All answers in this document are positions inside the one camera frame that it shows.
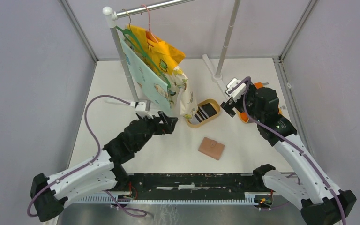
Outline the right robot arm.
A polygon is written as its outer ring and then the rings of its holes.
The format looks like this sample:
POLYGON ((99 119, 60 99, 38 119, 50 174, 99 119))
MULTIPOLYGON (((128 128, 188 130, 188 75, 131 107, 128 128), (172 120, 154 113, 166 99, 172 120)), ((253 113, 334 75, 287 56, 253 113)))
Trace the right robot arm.
POLYGON ((229 98, 221 107, 232 117, 236 111, 245 113, 301 182, 296 183, 266 164, 254 170, 253 188, 257 191, 268 188, 283 196, 300 210, 308 225, 334 225, 338 222, 345 225, 356 196, 351 190, 342 190, 312 158, 296 128, 280 113, 276 91, 242 84, 225 92, 229 98))

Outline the black credit card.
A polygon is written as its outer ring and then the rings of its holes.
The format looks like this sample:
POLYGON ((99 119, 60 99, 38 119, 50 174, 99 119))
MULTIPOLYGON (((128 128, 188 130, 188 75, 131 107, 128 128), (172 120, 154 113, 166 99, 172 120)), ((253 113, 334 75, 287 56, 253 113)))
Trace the black credit card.
POLYGON ((198 108, 198 115, 202 121, 207 120, 216 114, 218 114, 218 112, 211 103, 206 103, 198 108))

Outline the yellow oval tray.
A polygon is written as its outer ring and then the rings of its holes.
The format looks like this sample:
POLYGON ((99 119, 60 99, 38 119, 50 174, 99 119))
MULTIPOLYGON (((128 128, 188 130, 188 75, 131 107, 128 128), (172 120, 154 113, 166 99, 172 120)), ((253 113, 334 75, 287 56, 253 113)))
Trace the yellow oval tray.
POLYGON ((218 102, 212 98, 206 99, 198 104, 198 110, 192 119, 186 119, 191 128, 198 128, 217 118, 221 113, 218 102))

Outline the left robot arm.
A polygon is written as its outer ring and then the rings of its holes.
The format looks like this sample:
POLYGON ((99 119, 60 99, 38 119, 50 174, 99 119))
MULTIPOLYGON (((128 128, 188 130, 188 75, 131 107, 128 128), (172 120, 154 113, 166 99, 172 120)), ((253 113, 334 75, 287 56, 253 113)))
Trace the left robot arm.
POLYGON ((128 175, 122 164, 131 160, 154 135, 172 134, 178 118, 159 111, 157 116, 141 117, 130 122, 115 138, 98 146, 95 156, 62 172, 46 176, 40 173, 33 178, 30 206, 40 222, 57 217, 75 201, 100 191, 128 187, 128 175))

